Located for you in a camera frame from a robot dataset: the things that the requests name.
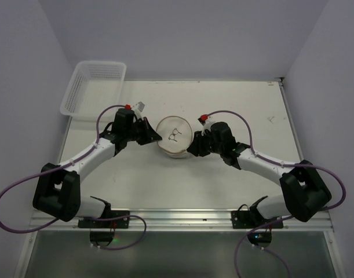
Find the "white mesh laundry bag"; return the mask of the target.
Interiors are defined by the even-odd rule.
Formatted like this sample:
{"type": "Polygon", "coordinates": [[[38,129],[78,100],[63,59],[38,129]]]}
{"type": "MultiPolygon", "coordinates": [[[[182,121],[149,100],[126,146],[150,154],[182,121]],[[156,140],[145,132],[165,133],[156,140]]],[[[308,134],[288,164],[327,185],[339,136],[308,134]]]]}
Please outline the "white mesh laundry bag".
{"type": "Polygon", "coordinates": [[[170,158],[186,159],[188,147],[193,141],[193,131],[189,122],[180,116],[167,116],[156,127],[162,140],[158,147],[170,158]]]}

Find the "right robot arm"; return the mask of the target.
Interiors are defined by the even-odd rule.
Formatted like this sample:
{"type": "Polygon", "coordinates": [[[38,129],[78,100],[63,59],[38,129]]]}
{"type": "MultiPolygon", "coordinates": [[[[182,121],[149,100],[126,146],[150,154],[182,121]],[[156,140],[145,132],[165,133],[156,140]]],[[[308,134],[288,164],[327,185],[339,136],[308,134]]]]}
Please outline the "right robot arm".
{"type": "Polygon", "coordinates": [[[331,200],[331,192],[311,162],[303,160],[299,167],[283,167],[278,160],[274,163],[264,161],[253,154],[249,145],[237,142],[224,122],[195,132],[187,151],[196,157],[218,154],[225,164],[280,186],[280,195],[263,196],[249,207],[248,212],[239,215],[241,220],[254,226],[287,215],[307,222],[331,200]]]}

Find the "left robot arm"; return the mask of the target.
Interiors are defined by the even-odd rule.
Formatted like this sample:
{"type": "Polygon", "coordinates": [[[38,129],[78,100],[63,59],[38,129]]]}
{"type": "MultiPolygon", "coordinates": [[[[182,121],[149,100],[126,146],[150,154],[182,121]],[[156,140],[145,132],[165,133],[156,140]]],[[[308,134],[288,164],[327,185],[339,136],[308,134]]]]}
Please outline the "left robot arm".
{"type": "Polygon", "coordinates": [[[125,149],[128,142],[146,145],[161,139],[146,117],[132,109],[118,109],[114,121],[97,132],[89,147],[60,165],[48,163],[43,166],[33,207],[65,222],[73,218],[103,220],[111,205],[97,197],[83,197],[81,183],[101,164],[125,149]]]}

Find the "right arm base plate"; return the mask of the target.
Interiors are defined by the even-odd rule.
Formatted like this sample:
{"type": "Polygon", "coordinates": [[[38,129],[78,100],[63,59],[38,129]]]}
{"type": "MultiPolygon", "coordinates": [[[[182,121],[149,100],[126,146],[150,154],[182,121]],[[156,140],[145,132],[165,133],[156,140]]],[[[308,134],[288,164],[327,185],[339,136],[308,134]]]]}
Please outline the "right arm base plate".
{"type": "Polygon", "coordinates": [[[280,220],[278,217],[265,219],[261,216],[255,217],[248,210],[233,210],[231,211],[231,222],[233,229],[254,229],[258,226],[268,224],[280,220]]]}

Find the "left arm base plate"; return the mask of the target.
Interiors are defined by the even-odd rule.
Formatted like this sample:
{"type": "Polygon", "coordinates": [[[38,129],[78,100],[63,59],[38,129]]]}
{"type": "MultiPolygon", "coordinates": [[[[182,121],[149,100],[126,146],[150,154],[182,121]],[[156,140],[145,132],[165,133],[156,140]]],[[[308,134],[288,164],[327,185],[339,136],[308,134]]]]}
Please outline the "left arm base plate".
{"type": "Polygon", "coordinates": [[[86,229],[127,229],[129,226],[130,211],[110,210],[104,212],[102,216],[93,220],[84,218],[78,221],[78,228],[86,229]]]}

